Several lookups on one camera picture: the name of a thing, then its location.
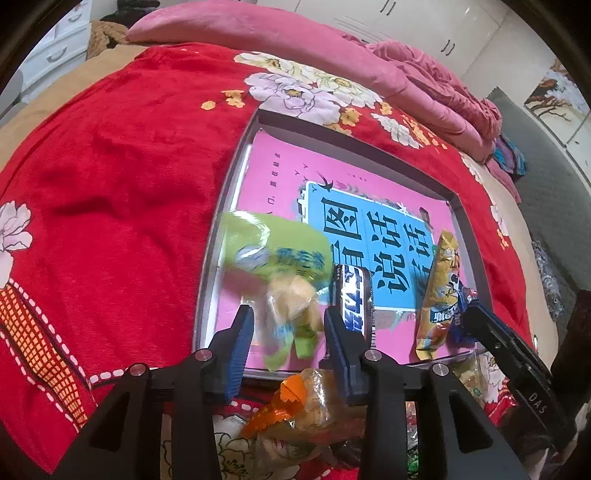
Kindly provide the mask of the green milk snack packet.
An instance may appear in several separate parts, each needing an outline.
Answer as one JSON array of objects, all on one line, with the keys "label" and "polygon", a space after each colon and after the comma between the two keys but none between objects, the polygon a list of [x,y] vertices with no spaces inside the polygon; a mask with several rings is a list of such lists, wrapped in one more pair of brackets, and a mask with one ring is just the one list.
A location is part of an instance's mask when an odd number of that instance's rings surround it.
[{"label": "green milk snack packet", "polygon": [[332,279],[329,240],[314,227],[249,211],[221,216],[223,264],[253,307],[263,367],[308,360],[324,329],[318,295]]}]

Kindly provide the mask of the clear meat floss packet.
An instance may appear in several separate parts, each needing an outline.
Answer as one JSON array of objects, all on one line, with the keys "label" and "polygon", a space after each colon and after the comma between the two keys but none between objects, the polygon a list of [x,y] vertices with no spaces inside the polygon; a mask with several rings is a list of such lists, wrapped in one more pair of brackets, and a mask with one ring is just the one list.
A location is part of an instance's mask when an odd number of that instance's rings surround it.
[{"label": "clear meat floss packet", "polygon": [[463,360],[453,363],[451,369],[477,403],[485,407],[488,387],[478,355],[472,352]]}]

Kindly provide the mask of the floral wall painting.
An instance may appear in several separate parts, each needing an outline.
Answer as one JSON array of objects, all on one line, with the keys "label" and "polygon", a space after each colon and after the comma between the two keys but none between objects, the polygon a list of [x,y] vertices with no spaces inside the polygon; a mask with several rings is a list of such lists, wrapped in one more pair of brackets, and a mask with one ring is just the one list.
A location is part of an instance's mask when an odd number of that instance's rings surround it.
[{"label": "floral wall painting", "polygon": [[590,113],[582,92],[558,59],[525,100],[524,106],[562,144],[568,143]]}]

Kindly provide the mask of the white drawer cabinet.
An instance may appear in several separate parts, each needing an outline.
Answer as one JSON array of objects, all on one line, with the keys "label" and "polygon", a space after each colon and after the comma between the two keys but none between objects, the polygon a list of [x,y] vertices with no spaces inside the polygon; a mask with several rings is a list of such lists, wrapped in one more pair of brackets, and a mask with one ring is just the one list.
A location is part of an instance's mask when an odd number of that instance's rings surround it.
[{"label": "white drawer cabinet", "polygon": [[37,43],[19,67],[20,99],[29,103],[58,78],[86,60],[92,1],[79,2]]}]

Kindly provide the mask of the white wardrobe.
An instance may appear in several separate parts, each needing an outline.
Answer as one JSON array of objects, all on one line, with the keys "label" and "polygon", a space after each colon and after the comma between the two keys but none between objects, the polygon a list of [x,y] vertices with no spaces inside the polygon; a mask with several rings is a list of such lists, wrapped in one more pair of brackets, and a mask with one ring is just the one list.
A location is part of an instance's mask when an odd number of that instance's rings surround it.
[{"label": "white wardrobe", "polygon": [[356,36],[416,47],[463,76],[509,12],[502,1],[482,0],[262,0]]}]

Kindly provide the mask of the grey padded headboard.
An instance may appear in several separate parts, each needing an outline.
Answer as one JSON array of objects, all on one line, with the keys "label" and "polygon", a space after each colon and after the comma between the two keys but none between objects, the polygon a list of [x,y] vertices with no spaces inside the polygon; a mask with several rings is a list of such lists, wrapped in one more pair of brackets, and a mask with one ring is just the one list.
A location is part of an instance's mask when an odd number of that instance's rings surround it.
[{"label": "grey padded headboard", "polygon": [[500,88],[488,95],[503,117],[502,133],[521,151],[526,174],[516,181],[521,210],[571,290],[590,288],[590,194],[539,123]]}]

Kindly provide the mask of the orange cracker packet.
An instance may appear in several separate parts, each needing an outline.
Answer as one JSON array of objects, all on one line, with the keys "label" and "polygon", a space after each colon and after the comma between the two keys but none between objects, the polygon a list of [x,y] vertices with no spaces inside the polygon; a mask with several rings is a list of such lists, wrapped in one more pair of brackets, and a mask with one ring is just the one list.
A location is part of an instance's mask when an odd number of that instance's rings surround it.
[{"label": "orange cracker packet", "polygon": [[270,402],[242,427],[242,436],[290,446],[331,446],[362,437],[366,415],[365,406],[349,406],[342,398],[333,371],[307,368],[280,383]]}]

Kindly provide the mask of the red floral blanket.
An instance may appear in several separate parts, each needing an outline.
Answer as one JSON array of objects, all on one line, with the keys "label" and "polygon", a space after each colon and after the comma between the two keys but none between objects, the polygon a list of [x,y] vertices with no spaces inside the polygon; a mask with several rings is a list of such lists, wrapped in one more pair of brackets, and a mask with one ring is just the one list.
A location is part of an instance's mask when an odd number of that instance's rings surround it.
[{"label": "red floral blanket", "polygon": [[467,209],[494,311],[531,337],[521,263],[493,197],[449,134],[386,89],[262,48],[153,46],[43,120],[1,172],[1,421],[52,472],[131,362],[189,349],[206,240],[257,109],[367,142]]}]

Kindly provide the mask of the pink quilt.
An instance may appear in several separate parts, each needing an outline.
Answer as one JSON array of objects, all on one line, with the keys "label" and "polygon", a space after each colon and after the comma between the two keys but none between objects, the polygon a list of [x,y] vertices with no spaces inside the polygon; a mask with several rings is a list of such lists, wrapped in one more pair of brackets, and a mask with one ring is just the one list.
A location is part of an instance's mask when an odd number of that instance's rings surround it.
[{"label": "pink quilt", "polygon": [[131,43],[217,44],[318,68],[361,84],[483,163],[514,197],[514,181],[495,161],[502,114],[438,60],[397,40],[363,44],[297,13],[236,1],[196,1],[157,9],[127,31]]}]

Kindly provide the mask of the blue oreo cookie packet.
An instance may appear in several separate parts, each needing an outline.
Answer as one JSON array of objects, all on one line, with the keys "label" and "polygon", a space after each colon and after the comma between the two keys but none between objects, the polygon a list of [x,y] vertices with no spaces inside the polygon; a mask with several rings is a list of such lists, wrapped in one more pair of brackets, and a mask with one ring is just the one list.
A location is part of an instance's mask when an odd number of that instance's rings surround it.
[{"label": "blue oreo cookie packet", "polygon": [[462,315],[466,312],[469,304],[478,299],[476,290],[463,284],[458,274],[450,275],[450,283],[457,294],[457,309],[451,321],[448,337],[458,346],[472,348],[476,340],[472,337],[464,326]]}]

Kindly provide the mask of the dark shallow box tray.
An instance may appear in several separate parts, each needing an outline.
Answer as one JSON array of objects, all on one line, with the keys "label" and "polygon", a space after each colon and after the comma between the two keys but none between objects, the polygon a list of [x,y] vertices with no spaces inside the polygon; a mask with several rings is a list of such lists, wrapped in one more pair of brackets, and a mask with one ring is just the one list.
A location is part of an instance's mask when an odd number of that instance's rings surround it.
[{"label": "dark shallow box tray", "polygon": [[458,240],[461,281],[484,302],[491,299],[474,230],[455,193],[377,147],[294,117],[252,115],[214,211],[226,212],[242,220],[270,215],[297,235],[294,245],[278,250],[242,246],[238,264],[228,268],[223,227],[211,226],[192,344],[208,345],[249,303],[256,311],[245,369],[250,378],[278,380],[318,366],[325,355],[318,345],[311,357],[290,354],[276,370],[266,367],[266,288],[253,269],[271,260],[301,270],[344,265],[346,323],[373,323],[375,345],[402,364],[417,360],[417,317],[443,231]]}]

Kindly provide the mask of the tan bed sheet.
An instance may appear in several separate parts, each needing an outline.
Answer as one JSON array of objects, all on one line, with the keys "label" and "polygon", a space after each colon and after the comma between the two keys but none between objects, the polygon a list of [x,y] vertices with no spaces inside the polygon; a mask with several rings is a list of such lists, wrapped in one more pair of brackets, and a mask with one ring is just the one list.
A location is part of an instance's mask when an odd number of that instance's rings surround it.
[{"label": "tan bed sheet", "polygon": [[85,61],[57,79],[14,118],[1,127],[1,168],[24,139],[65,103],[102,78],[122,69],[143,50],[139,45],[118,45]]}]

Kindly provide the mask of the yellow cartoon snack packet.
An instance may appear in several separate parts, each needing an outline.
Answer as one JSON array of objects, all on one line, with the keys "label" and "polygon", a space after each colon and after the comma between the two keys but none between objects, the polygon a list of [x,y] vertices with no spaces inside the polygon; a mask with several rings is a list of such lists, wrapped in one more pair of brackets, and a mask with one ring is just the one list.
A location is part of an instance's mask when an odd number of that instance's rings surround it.
[{"label": "yellow cartoon snack packet", "polygon": [[459,312],[459,242],[443,230],[419,311],[415,352],[421,361],[436,358],[447,339],[452,321]]}]

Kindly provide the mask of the pink and blue book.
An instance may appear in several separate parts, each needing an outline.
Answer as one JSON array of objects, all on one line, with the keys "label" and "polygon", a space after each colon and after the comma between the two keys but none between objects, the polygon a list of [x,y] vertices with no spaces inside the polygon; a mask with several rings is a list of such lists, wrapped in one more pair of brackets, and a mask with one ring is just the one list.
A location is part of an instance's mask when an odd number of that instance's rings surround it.
[{"label": "pink and blue book", "polygon": [[342,148],[270,126],[242,149],[230,209],[311,225],[332,261],[372,274],[376,345],[416,364],[416,320],[443,230],[463,238],[455,201]]}]

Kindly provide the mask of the colourful folded clothes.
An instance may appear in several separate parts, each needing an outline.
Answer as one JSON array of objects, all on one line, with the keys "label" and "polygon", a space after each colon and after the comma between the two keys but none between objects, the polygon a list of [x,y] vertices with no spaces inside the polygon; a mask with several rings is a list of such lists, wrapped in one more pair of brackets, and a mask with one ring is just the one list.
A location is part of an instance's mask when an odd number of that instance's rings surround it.
[{"label": "colourful folded clothes", "polygon": [[503,171],[512,177],[523,177],[527,161],[521,150],[504,134],[495,139],[493,158]]}]

